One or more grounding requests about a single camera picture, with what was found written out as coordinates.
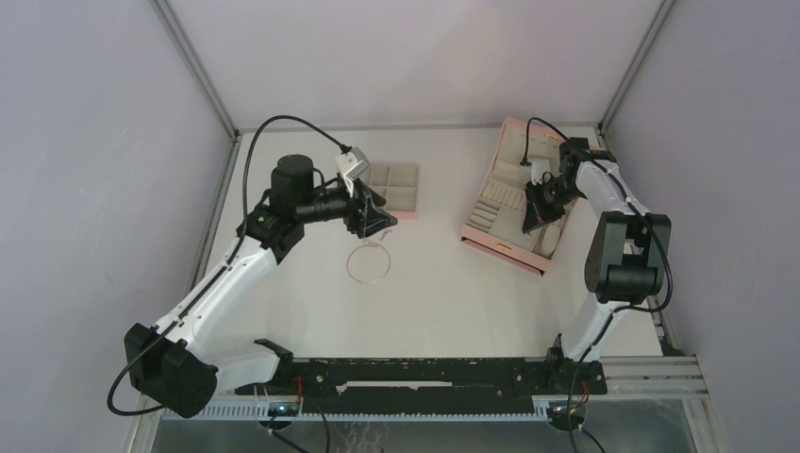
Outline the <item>pink compartment tray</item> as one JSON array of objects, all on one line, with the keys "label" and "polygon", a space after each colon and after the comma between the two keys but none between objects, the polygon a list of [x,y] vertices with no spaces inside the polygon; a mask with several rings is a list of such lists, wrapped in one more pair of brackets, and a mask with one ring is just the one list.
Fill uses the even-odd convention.
[{"label": "pink compartment tray", "polygon": [[420,167],[415,163],[372,163],[359,176],[386,200],[383,209],[400,221],[418,219]]}]

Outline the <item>pink jewelry box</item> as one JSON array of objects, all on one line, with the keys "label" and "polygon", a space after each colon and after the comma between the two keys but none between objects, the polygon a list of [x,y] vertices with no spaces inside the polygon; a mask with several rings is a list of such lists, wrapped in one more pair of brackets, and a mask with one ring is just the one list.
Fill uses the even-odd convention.
[{"label": "pink jewelry box", "polygon": [[531,182],[528,159],[550,159],[551,174],[545,179],[557,176],[561,143],[562,138],[549,127],[529,126],[508,117],[475,204],[461,228],[460,241],[534,274],[545,274],[570,215],[528,234],[522,232],[525,184]]}]

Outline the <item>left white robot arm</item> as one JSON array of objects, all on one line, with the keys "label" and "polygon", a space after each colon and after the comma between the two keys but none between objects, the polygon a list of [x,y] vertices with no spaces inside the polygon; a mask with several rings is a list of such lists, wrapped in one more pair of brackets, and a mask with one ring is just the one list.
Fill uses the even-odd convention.
[{"label": "left white robot arm", "polygon": [[352,148],[335,161],[337,176],[316,185],[311,158],[282,157],[218,263],[154,325],[136,324],[126,333],[122,374],[135,390],[190,418],[215,395],[245,385],[261,383],[274,394],[290,389],[295,370],[276,345],[255,340],[225,353],[209,348],[218,326],[304,238],[306,225],[341,219],[361,239],[396,225],[385,198],[361,178],[370,168],[365,155]]}]

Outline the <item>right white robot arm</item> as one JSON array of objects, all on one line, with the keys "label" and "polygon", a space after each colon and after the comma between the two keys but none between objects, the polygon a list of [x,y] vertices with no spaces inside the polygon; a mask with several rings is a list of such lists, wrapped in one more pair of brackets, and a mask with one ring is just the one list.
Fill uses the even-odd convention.
[{"label": "right white robot arm", "polygon": [[549,226],[566,207],[586,199],[598,218],[584,265],[587,297],[573,322],[560,333],[562,357],[546,366],[551,389],[568,393],[583,378],[578,361],[597,361],[604,342],[623,317],[647,312],[645,302],[674,285],[667,252],[672,223],[646,208],[624,183],[616,158],[569,138],[558,149],[556,176],[525,185],[524,233]]}]

